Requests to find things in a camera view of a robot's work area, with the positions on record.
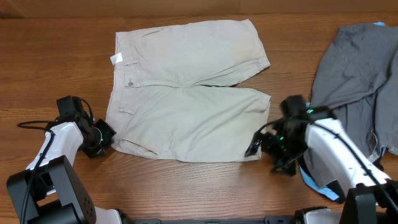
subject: white pants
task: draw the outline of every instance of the white pants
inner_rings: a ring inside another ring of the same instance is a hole
[[[151,159],[231,162],[244,158],[267,121],[270,96],[240,83],[269,66],[254,26],[206,21],[119,32],[107,122],[113,147]]]

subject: gray cloth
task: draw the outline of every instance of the gray cloth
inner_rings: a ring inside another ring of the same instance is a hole
[[[379,157],[382,146],[398,153],[397,49],[398,28],[341,27],[312,88],[311,106],[333,108],[348,136],[371,161]],[[318,185],[333,180],[311,150],[304,159]]]

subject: wood grain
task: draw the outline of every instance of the wood grain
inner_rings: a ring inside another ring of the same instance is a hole
[[[0,223],[18,223],[6,189],[7,178],[24,170],[43,143],[41,131],[18,129],[32,119],[53,119],[56,99],[80,96],[96,118],[104,118],[113,86],[115,32],[186,24],[209,19],[250,19],[271,67],[239,87],[272,96],[269,120],[289,95],[309,98],[317,65],[339,26],[384,21],[398,14],[268,14],[206,17],[0,20]],[[398,157],[384,158],[398,179]],[[78,153],[75,170],[96,206],[120,208],[131,218],[249,218],[293,214],[329,202],[301,180],[270,174],[272,161],[189,164],[155,161],[107,151],[88,159]]]

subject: white tag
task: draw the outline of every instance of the white tag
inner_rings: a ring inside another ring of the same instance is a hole
[[[122,53],[118,53],[118,54],[113,55],[113,56],[111,57],[112,65],[114,65],[114,64],[116,64],[116,63],[118,63],[118,62],[122,62],[122,61],[123,61]]]

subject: dark gray fabric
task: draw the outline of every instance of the dark gray fabric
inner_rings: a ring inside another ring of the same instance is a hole
[[[390,150],[398,147],[397,49],[398,28],[341,27],[319,64],[312,88],[311,106],[335,109],[348,136],[370,160],[381,145]]]

